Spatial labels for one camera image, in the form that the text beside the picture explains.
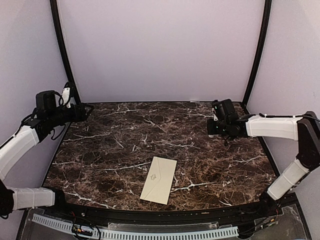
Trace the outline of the cream paper envelope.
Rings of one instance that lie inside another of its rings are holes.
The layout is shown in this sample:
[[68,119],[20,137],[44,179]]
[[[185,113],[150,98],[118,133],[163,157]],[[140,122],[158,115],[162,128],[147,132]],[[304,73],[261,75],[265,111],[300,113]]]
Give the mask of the cream paper envelope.
[[140,199],[167,205],[177,161],[154,156],[140,194]]

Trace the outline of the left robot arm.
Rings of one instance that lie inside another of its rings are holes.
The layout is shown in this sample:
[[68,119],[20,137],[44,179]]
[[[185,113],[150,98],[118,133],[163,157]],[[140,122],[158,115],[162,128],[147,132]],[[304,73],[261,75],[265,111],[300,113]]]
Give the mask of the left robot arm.
[[[0,147],[0,180],[4,181],[10,170],[33,147],[47,136],[55,133],[55,128],[67,123],[84,122],[94,107],[90,104],[71,103],[72,90],[65,87],[62,94],[54,90],[36,95],[36,107],[26,116],[18,130]],[[62,190],[54,188],[17,188],[0,184],[0,217],[7,219],[13,211],[50,207],[60,218],[71,213],[65,203]]]

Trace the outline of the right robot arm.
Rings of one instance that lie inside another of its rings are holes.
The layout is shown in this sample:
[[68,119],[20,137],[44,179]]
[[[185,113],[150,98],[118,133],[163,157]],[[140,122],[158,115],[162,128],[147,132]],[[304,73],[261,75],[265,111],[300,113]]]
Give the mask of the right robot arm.
[[278,201],[310,172],[320,166],[320,120],[313,111],[302,115],[247,114],[238,116],[230,99],[213,101],[213,117],[207,120],[207,134],[235,138],[270,137],[296,141],[298,154],[294,161],[267,188],[255,213],[266,217]]

